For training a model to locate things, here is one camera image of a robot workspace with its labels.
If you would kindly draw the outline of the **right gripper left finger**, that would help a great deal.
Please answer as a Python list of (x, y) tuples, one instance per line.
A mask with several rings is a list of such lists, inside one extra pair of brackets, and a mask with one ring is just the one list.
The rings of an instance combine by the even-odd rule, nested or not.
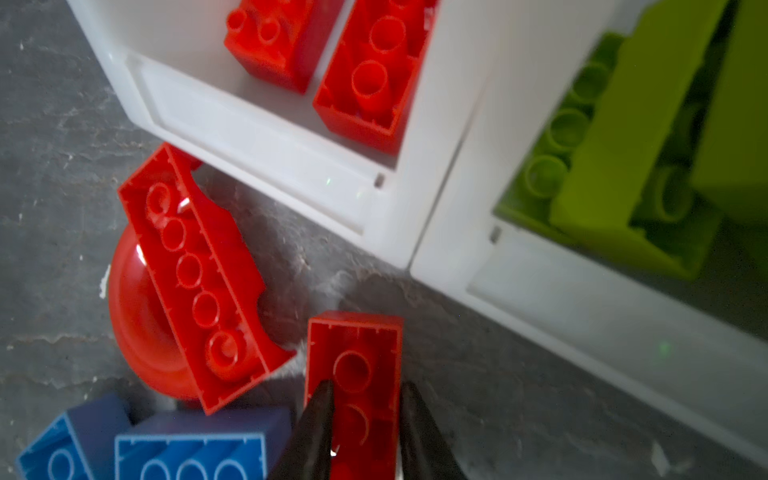
[(333, 382), (320, 382), (268, 480), (330, 478), (334, 404)]

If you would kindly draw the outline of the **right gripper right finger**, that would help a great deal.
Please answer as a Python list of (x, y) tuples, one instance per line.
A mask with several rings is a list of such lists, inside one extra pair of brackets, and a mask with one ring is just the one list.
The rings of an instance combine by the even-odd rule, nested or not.
[(404, 382), (400, 395), (403, 478), (467, 480), (417, 386)]

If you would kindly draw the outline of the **red lego brick top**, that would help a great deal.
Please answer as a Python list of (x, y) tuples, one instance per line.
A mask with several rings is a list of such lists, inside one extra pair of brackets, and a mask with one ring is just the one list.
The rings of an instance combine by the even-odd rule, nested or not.
[(404, 319), (326, 311), (308, 322), (305, 399), (333, 383), (332, 479), (393, 479)]

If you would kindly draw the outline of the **red lego brick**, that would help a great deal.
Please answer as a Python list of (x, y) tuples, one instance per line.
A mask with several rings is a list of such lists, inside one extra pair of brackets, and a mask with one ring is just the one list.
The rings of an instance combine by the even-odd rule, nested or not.
[(313, 107), (333, 133), (399, 152), (437, 0), (354, 3)]
[(332, 479), (393, 479), (404, 319), (326, 311), (308, 322), (305, 399), (333, 383)]
[(226, 18), (224, 45), (250, 75), (303, 94), (343, 5), (242, 1)]

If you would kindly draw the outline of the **green lego brick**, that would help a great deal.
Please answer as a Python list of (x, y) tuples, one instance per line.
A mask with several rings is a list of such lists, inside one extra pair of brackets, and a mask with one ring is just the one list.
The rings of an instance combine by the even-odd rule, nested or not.
[(551, 225), (551, 204), (565, 184), (572, 168), (573, 152), (586, 136), (626, 39), (625, 35), (613, 31), (602, 35), (494, 207), (497, 218), (560, 244), (575, 243)]
[(657, 1), (618, 50), (611, 79), (572, 155), (551, 223), (613, 262), (698, 277), (723, 215), (687, 182), (664, 147), (721, 17), (724, 1)]
[(767, 3), (739, 3), (691, 174), (742, 225), (767, 223)]

